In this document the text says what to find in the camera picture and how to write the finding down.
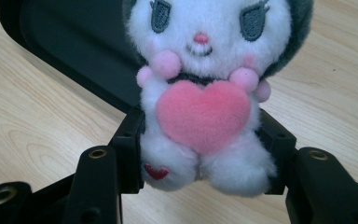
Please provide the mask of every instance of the plush toy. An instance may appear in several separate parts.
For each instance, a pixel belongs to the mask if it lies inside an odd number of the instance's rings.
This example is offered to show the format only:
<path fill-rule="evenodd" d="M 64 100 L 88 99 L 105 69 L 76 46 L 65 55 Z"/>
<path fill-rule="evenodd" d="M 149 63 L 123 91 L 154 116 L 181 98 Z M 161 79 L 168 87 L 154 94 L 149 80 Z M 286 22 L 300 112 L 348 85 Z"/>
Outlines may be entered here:
<path fill-rule="evenodd" d="M 176 190 L 198 179 L 255 196 L 277 174 L 255 135 L 266 77 L 310 29 L 311 0 L 124 0 L 124 21 L 145 66 L 143 179 Z"/>

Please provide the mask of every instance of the light wood tabletop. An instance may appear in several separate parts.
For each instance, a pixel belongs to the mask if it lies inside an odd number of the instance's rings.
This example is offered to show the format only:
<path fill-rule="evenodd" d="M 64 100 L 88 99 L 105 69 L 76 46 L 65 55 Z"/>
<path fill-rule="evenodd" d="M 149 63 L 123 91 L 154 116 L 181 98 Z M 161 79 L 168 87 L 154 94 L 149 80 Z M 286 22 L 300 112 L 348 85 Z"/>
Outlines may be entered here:
<path fill-rule="evenodd" d="M 262 107 L 297 148 L 334 154 L 358 182 L 358 1 L 317 0 L 304 47 Z M 0 25 L 0 184 L 33 191 L 72 174 L 80 154 L 105 145 L 124 114 L 15 43 Z M 123 195 L 125 223 L 290 223 L 283 196 L 226 196 L 207 182 L 176 192 Z"/>

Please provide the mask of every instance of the plush toy leg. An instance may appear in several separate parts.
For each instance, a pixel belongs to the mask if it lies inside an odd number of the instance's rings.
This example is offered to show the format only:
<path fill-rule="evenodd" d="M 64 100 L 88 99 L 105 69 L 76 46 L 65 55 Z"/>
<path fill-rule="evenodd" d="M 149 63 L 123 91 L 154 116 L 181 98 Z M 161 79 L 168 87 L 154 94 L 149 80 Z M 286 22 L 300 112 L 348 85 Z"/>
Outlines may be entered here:
<path fill-rule="evenodd" d="M 269 188 L 269 176 L 276 175 L 269 153 L 253 131 L 245 131 L 233 143 L 201 159 L 201 174 L 226 194 L 254 197 Z"/>
<path fill-rule="evenodd" d="M 162 133 L 141 136 L 142 176 L 156 189 L 177 190 L 195 181 L 198 157 Z"/>

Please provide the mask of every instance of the small embroidered heart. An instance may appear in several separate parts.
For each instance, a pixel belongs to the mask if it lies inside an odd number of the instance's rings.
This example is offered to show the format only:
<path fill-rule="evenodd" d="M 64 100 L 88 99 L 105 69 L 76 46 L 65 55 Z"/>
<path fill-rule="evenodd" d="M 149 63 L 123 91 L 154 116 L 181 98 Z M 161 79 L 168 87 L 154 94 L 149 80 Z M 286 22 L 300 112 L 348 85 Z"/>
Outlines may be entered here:
<path fill-rule="evenodd" d="M 228 81 L 215 81 L 204 89 L 189 81 L 178 81 L 157 104 L 163 132 L 200 154 L 228 144 L 243 130 L 249 115 L 248 95 Z"/>
<path fill-rule="evenodd" d="M 155 179 L 155 180 L 163 179 L 165 176 L 167 176 L 167 174 L 170 173 L 168 168 L 163 167 L 163 166 L 160 167 L 158 170 L 155 170 L 155 169 L 153 169 L 152 165 L 150 165 L 149 163 L 145 163 L 144 168 L 147 171 L 147 173 L 150 176 L 152 176 L 153 179 Z"/>

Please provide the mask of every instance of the gray eye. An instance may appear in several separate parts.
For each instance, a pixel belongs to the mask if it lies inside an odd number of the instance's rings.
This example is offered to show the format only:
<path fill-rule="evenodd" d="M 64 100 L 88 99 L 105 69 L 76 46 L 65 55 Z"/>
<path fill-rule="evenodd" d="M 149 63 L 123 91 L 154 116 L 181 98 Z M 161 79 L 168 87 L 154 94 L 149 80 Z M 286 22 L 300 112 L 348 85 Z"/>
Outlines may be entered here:
<path fill-rule="evenodd" d="M 152 12 L 152 29 L 156 34 L 162 33 L 168 26 L 171 5 L 164 0 L 150 2 Z"/>
<path fill-rule="evenodd" d="M 266 7 L 267 1 L 262 0 L 241 11 L 241 33 L 247 41 L 256 41 L 263 34 L 266 13 L 269 10 L 269 7 Z"/>

